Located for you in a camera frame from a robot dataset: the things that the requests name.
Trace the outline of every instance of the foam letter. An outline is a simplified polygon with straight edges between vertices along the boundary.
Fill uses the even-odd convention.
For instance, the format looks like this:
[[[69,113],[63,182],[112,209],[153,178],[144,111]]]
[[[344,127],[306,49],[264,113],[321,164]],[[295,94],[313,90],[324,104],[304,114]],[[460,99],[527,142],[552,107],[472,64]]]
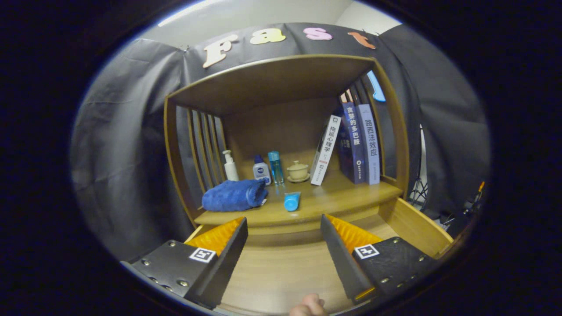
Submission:
[[[303,30],[305,32],[306,37],[313,39],[313,40],[329,40],[332,39],[332,36],[326,32],[325,29],[322,28],[306,28]]]
[[[281,42],[286,38],[285,35],[281,34],[280,29],[263,29],[252,33],[252,39],[250,43],[254,45],[265,44],[269,42]]]
[[[363,35],[357,33],[357,32],[349,32],[349,35],[353,36],[358,42],[359,44],[370,48],[370,49],[375,49],[375,45],[367,42],[367,37],[364,37]]]
[[[207,61],[203,64],[203,68],[207,68],[225,59],[226,54],[223,54],[222,51],[230,51],[232,48],[231,41],[237,39],[238,35],[232,34],[205,47],[204,50],[207,52]]]

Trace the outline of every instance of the letter a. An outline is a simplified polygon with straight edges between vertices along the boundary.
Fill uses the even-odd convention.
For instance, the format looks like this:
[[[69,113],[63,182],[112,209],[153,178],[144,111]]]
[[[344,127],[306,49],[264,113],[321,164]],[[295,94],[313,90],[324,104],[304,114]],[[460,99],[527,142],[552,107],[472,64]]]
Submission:
[[[252,36],[253,37],[250,39],[250,43],[254,45],[269,42],[281,42],[286,38],[286,36],[281,33],[280,29],[263,29],[253,32]]]

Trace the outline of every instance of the wooden floor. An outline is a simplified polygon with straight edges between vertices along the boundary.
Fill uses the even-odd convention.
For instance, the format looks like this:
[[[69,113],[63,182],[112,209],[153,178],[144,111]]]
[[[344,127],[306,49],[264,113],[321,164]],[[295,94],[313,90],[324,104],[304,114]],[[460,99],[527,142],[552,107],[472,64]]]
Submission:
[[[353,224],[388,239],[397,233],[374,214]],[[298,243],[290,234],[277,241],[250,235],[217,311],[247,315],[287,314],[303,296],[318,293],[328,313],[353,306],[343,290],[325,242]]]

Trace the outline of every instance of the yellow letter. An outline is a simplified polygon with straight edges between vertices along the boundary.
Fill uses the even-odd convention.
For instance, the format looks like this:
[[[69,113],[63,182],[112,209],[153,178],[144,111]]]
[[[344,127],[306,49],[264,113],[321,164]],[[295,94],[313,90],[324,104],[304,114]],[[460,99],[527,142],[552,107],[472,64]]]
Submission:
[[[232,34],[205,47],[204,50],[207,52],[207,61],[203,64],[203,68],[207,68],[225,59],[226,54],[223,54],[221,52],[230,51],[230,49],[232,48],[231,41],[237,39],[238,35]]]
[[[252,39],[250,39],[250,43],[257,45],[257,44],[264,44],[269,42],[281,42],[286,38],[285,35],[281,34],[280,29],[264,29],[261,31],[253,32]]]

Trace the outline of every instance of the dark blue book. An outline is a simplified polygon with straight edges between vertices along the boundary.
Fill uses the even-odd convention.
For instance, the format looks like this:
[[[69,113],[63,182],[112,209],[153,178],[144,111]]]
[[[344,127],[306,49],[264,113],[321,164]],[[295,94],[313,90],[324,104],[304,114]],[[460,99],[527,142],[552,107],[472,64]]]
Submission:
[[[363,137],[353,102],[345,102],[334,115],[342,118],[337,138],[339,169],[353,183],[365,182]]]

